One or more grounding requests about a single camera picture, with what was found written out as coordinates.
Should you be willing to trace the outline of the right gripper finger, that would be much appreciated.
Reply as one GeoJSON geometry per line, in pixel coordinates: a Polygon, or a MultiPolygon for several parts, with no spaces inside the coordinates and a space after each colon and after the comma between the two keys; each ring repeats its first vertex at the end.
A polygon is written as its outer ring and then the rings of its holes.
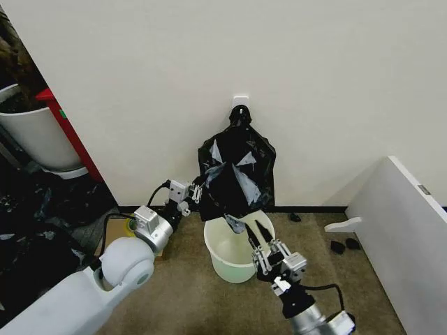
{"type": "Polygon", "coordinates": [[[263,251],[261,243],[259,242],[253,230],[247,224],[245,224],[245,228],[248,234],[248,241],[253,249],[252,259],[254,266],[257,271],[260,270],[260,273],[262,273],[262,275],[267,276],[272,270],[272,267],[268,261],[268,257],[263,251]]]}
{"type": "Polygon", "coordinates": [[[288,247],[279,239],[274,239],[270,234],[270,231],[265,228],[258,220],[255,220],[256,226],[259,229],[264,240],[268,243],[270,248],[270,253],[268,254],[266,260],[269,265],[276,265],[283,259],[291,255],[288,247]]]}

